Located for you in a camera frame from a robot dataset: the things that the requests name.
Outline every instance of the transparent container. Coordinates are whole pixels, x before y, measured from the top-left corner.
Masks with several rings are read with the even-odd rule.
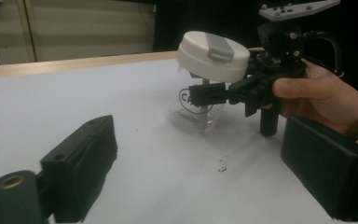
[[[179,68],[169,105],[172,121],[189,131],[207,132],[216,126],[224,104],[194,106],[189,87],[243,79],[249,50],[230,39],[199,31],[185,33],[179,50]]]

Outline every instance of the finger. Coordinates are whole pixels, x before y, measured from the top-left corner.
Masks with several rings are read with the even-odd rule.
[[[336,94],[336,83],[330,77],[279,78],[272,85],[273,93],[284,99],[327,99]]]

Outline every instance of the human hand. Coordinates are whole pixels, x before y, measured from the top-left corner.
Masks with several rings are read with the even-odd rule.
[[[321,66],[304,62],[308,78],[280,78],[272,85],[282,99],[281,115],[314,119],[357,140],[358,91]]]

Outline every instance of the dark background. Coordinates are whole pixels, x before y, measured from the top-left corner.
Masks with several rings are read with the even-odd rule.
[[[260,47],[257,27],[268,20],[258,14],[268,7],[301,4],[296,0],[138,0],[157,4],[154,51],[177,50],[183,34],[203,31],[235,40],[246,48]],[[342,0],[314,15],[295,20],[302,32],[326,31],[336,36],[342,49],[345,80],[358,90],[358,0]],[[305,46],[305,54],[334,67],[330,42],[316,39]]]

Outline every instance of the jar lid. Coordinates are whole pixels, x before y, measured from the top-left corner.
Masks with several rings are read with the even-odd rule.
[[[233,40],[190,31],[185,33],[176,59],[194,75],[233,83],[243,79],[249,57],[249,50]]]

